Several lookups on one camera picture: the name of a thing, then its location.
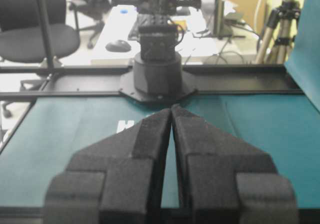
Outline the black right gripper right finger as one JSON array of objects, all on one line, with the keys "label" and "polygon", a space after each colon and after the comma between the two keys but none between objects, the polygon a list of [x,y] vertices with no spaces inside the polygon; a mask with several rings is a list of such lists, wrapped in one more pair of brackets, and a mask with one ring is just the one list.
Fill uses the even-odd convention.
[{"label": "black right gripper right finger", "polygon": [[193,223],[298,223],[291,182],[272,157],[185,108],[172,107],[178,187]]}]

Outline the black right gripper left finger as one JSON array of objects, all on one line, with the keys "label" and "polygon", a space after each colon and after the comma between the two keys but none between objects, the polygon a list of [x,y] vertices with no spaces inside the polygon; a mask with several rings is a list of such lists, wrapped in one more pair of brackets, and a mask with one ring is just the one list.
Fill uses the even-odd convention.
[{"label": "black right gripper left finger", "polygon": [[171,111],[75,152],[50,182],[45,223],[147,223],[161,206]]}]

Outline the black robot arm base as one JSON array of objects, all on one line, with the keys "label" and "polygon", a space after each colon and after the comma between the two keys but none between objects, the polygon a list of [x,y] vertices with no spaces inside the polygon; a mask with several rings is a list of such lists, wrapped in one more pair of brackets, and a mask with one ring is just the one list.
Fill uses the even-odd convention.
[{"label": "black robot arm base", "polygon": [[120,78],[119,92],[144,103],[175,102],[193,94],[194,75],[183,71],[176,51],[178,27],[167,16],[146,15],[138,26],[140,51],[132,70]]}]

